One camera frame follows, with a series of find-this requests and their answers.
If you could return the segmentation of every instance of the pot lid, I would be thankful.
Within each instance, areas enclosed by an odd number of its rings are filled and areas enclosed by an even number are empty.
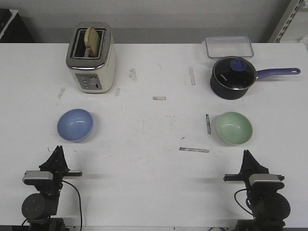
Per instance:
[[[218,60],[213,67],[213,75],[219,84],[232,90],[247,89],[257,78],[254,66],[236,56]]]

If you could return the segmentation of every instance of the pan handle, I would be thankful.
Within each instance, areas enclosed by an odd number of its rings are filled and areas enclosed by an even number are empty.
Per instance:
[[[265,69],[257,71],[257,79],[275,75],[298,75],[299,73],[300,69],[298,68]]]

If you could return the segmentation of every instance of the toaster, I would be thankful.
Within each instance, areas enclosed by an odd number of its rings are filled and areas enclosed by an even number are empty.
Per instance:
[[[84,43],[87,28],[99,34],[98,55],[90,57]],[[103,22],[79,23],[73,30],[66,65],[78,88],[86,93],[105,93],[113,84],[116,71],[116,49],[111,27]]]

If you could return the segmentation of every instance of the table surface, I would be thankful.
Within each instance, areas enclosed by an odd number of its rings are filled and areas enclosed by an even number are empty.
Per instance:
[[[19,225],[21,204],[37,192],[22,183],[57,145],[71,170],[66,179],[82,197],[86,226],[232,227],[251,218],[233,199],[244,149],[285,176],[279,190],[291,205],[286,227],[308,227],[308,53],[303,44],[253,44],[256,70],[298,67],[297,76],[258,80],[237,100],[221,99],[209,85],[216,60],[201,44],[116,44],[112,89],[86,94],[65,64],[68,44],[0,45],[0,224]],[[193,73],[195,85],[192,85]],[[165,101],[153,100],[166,97]],[[56,124],[73,108],[88,110],[94,129],[81,143],[62,140]],[[215,131],[216,118],[236,111],[251,121],[253,136],[231,147]],[[205,115],[209,114],[211,134]],[[209,149],[209,153],[180,151]],[[244,204],[245,193],[238,195]],[[64,185],[58,217],[79,224],[77,194]]]

